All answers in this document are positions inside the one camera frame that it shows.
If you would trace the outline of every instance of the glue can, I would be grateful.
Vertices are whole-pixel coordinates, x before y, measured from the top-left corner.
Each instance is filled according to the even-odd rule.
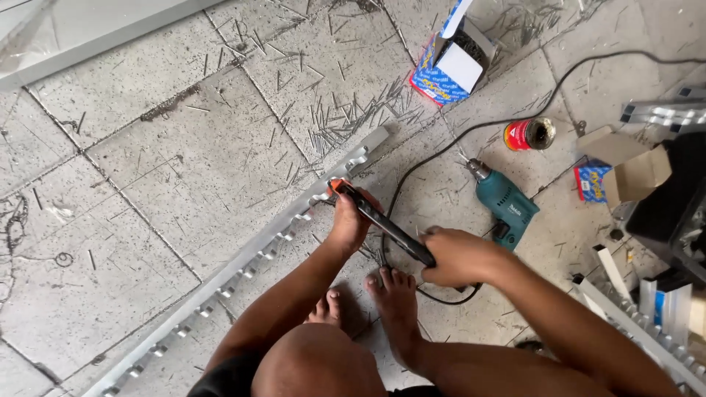
[[[555,136],[556,127],[546,117],[512,122],[505,128],[505,144],[514,151],[546,149]]]

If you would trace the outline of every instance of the person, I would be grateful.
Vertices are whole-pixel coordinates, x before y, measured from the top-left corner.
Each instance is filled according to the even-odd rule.
[[[388,393],[373,355],[340,330],[340,294],[328,289],[362,245],[369,226],[350,197],[341,195],[326,239],[235,321],[189,397],[680,394],[636,344],[509,251],[441,227],[421,237],[437,263],[422,271],[424,281],[497,288],[558,361],[504,346],[423,339],[416,280],[382,267],[382,286],[369,275],[364,287],[378,308],[395,359],[433,384]]]

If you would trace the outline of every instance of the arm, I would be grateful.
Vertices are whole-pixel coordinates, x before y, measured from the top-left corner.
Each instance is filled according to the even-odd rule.
[[[476,282],[494,286],[563,364],[618,395],[680,394],[636,344],[506,249],[461,230],[436,228],[424,239],[437,260],[436,268],[422,271],[425,281],[449,287]]]
[[[262,294],[235,321],[213,353],[204,374],[243,351],[264,354],[284,334],[302,324],[343,264],[360,248],[369,227],[370,223],[361,219],[350,197],[340,196],[328,237],[309,258]]]

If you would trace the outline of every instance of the concrete floor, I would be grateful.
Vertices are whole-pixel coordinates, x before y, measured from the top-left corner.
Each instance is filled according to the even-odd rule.
[[[309,106],[321,96],[324,107],[333,107],[331,93],[337,104],[354,96],[359,104],[378,97],[414,67],[454,3],[377,2],[384,10],[372,1],[313,0],[306,10],[291,0],[226,1],[27,90],[0,93],[3,396],[79,393],[317,178],[300,172],[282,188],[288,170],[313,162],[317,169],[331,166],[374,128],[360,128],[320,159],[308,142]],[[533,114],[556,80],[586,56],[645,49],[674,59],[706,50],[701,31],[706,11],[697,0],[527,0],[524,8],[509,3],[476,0],[469,12],[503,48],[489,79],[469,99],[439,109],[405,86],[402,94],[411,95],[410,106],[420,117],[410,124],[391,114],[380,118],[392,136],[355,183],[383,205],[409,166],[468,126]],[[280,4],[308,20],[287,20],[298,16]],[[512,29],[513,20],[549,4],[562,7],[552,28],[524,39]],[[265,54],[250,40],[255,36]],[[246,57],[226,50],[221,58],[223,42]],[[279,53],[299,51],[302,71],[298,56],[282,59]],[[407,180],[393,218],[411,233],[430,225],[488,232],[490,214],[475,198],[471,176],[456,164],[463,150],[504,172],[541,208],[517,248],[531,267],[568,292],[570,273],[596,268],[589,248],[602,243],[615,251],[626,280],[635,283],[663,264],[632,240],[608,241],[613,225],[608,209],[579,201],[573,173],[567,172],[580,159],[574,124],[586,121],[588,132],[610,124],[641,141],[658,141],[659,129],[619,124],[621,105],[670,97],[684,81],[703,83],[706,68],[659,66],[639,56],[585,64],[568,77],[547,112],[558,127],[550,149],[513,153],[499,138],[503,125],[478,129]],[[315,248],[312,236],[325,236],[330,208],[317,206],[315,212],[300,237],[241,284],[238,295],[225,302],[227,309],[218,307],[121,396],[184,395],[231,321]],[[377,239],[369,243],[376,247]],[[631,264],[628,249],[635,252]],[[394,248],[391,257],[419,272],[418,264]],[[375,353],[389,389],[426,383],[395,363],[363,293],[361,279],[377,266],[355,254],[337,279],[362,310],[350,330]],[[460,297],[453,290],[423,288]],[[459,307],[420,297],[419,325],[427,338],[440,342],[506,345],[532,334],[493,288]]]

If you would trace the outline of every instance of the small box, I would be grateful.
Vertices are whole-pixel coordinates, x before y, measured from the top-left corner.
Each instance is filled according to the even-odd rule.
[[[592,167],[584,170],[574,169],[584,201],[608,203],[610,209],[644,199],[671,175],[664,146],[650,149],[628,135],[614,134],[610,126],[580,137],[576,150],[603,163],[601,166],[593,162]],[[589,195],[583,189],[586,174]],[[596,186],[600,187],[599,197],[595,196]]]
[[[468,97],[495,57],[495,46],[465,18],[471,1],[456,3],[409,77],[410,84],[442,106]]]
[[[607,203],[606,191],[603,188],[603,176],[613,167],[601,160],[589,160],[574,167],[574,175],[578,184],[578,195],[582,201],[592,203]]]

